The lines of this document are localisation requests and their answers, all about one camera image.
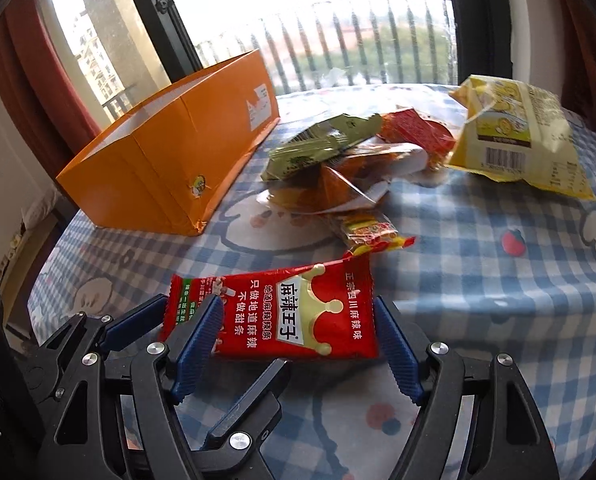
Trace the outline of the red spicy strip packet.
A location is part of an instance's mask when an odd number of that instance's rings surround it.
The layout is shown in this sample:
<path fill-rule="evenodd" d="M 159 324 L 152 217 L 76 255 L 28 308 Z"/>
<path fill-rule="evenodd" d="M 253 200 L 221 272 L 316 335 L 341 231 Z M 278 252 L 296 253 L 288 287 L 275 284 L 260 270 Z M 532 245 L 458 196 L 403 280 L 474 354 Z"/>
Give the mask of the red spicy strip packet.
<path fill-rule="evenodd" d="M 371 256 L 209 278 L 173 275 L 160 338 L 213 294 L 223 302 L 214 351 L 223 359 L 378 357 Z"/>

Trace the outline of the small yellow red packet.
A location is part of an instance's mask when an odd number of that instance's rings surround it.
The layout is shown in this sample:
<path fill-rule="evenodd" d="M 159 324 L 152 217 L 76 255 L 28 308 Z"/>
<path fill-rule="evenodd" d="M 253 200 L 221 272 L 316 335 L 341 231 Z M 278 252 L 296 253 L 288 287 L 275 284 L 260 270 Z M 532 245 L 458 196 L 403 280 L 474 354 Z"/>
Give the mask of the small yellow red packet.
<path fill-rule="evenodd" d="M 349 256 L 390 252 L 415 244 L 415 236 L 404 236 L 380 211 L 365 209 L 329 214 L 327 223 L 345 243 Z"/>

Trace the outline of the green snack packet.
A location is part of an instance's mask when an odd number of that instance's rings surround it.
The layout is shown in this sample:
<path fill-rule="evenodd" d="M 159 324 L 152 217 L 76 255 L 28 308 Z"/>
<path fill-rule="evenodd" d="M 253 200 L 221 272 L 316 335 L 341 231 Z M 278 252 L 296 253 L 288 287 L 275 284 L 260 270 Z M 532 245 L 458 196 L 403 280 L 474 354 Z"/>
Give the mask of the green snack packet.
<path fill-rule="evenodd" d="M 287 180 L 376 136 L 382 125 L 379 114 L 369 118 L 340 114 L 317 122 L 270 151 L 261 179 Z"/>

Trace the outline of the brown triangular meat packet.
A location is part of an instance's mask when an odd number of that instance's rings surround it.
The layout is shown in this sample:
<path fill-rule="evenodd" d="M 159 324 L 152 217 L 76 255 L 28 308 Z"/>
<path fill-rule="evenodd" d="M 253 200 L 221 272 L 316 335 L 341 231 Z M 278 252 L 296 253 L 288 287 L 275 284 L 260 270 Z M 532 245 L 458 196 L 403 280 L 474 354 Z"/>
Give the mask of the brown triangular meat packet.
<path fill-rule="evenodd" d="M 289 214 L 338 214 L 374 208 L 394 179 L 426 168 L 424 148 L 411 143 L 363 143 L 268 184 L 257 203 Z"/>

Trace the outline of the pale yellow chips bag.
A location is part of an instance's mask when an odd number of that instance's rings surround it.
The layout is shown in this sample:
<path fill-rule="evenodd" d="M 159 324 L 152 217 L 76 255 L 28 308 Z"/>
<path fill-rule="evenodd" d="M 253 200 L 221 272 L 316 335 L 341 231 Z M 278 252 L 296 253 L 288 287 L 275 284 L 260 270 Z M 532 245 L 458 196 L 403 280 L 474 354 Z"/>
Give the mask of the pale yellow chips bag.
<path fill-rule="evenodd" d="M 555 94 L 526 82 L 472 75 L 450 97 L 467 110 L 451 168 L 594 200 Z"/>

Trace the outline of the red sauce snack packet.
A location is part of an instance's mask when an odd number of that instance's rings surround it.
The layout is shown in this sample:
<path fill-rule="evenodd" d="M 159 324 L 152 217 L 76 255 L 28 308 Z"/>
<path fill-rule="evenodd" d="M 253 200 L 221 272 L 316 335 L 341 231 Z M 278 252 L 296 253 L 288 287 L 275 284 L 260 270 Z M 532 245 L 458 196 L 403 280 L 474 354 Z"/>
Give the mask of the red sauce snack packet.
<path fill-rule="evenodd" d="M 427 166 L 443 166 L 455 147 L 455 138 L 441 122 L 423 118 L 414 108 L 383 114 L 377 135 L 388 143 L 411 143 L 428 156 Z"/>

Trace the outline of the blue checkered bear tablecloth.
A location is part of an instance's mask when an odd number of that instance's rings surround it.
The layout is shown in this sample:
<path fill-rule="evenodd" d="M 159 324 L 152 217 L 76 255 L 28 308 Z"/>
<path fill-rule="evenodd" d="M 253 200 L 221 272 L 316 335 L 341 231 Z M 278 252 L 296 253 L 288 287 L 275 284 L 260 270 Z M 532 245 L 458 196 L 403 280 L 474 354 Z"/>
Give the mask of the blue checkered bear tablecloth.
<path fill-rule="evenodd" d="M 271 148 L 341 113 L 412 107 L 462 125 L 466 111 L 440 86 L 333 88 L 281 96 L 281 120 L 251 157 L 201 236 L 102 229 L 78 214 L 33 285 L 27 308 L 44 340 L 78 312 L 120 315 L 202 278 L 333 260 L 345 245 L 327 225 L 258 203 Z M 596 459 L 596 133 L 571 119 L 594 200 L 439 170 L 396 181 L 385 216 L 413 246 L 373 259 L 375 289 L 432 340 L 466 356 L 501 352 L 518 364 L 540 408 L 560 475 Z M 385 479 L 416 407 L 384 361 L 301 363 L 263 449 L 279 479 Z"/>

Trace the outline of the orange cardboard box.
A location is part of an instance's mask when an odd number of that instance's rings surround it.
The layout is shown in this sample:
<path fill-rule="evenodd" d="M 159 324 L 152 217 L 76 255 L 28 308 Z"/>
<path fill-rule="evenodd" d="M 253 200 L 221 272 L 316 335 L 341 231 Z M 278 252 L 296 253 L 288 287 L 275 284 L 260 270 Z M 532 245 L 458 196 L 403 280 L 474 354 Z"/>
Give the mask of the orange cardboard box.
<path fill-rule="evenodd" d="M 273 84 L 253 50 L 133 107 L 57 181 L 97 226 L 196 236 L 279 121 Z"/>

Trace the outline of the dark red left curtain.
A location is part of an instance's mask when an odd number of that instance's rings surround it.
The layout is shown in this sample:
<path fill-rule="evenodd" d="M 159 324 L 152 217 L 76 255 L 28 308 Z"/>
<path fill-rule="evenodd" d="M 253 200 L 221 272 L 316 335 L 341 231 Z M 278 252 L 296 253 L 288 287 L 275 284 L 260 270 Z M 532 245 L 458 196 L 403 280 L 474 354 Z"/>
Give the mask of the dark red left curtain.
<path fill-rule="evenodd" d="M 0 17 L 0 97 L 52 179 L 100 133 L 60 62 L 36 0 L 12 0 Z"/>

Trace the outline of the balcony metal railing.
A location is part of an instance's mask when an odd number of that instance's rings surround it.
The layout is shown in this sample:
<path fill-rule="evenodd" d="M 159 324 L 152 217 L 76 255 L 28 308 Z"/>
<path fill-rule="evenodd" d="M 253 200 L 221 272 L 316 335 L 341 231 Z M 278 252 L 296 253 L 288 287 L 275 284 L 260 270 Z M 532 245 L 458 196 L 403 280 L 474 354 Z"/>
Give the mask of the balcony metal railing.
<path fill-rule="evenodd" d="M 118 90 L 102 107 L 117 119 L 167 74 L 132 0 L 94 0 L 89 14 L 117 64 Z M 195 46 L 211 66 L 259 50 L 277 94 L 360 84 L 456 84 L 458 47 L 451 0 L 385 3 L 378 10 L 335 11 L 322 6 L 310 18 L 261 23 L 245 36 L 217 36 Z"/>

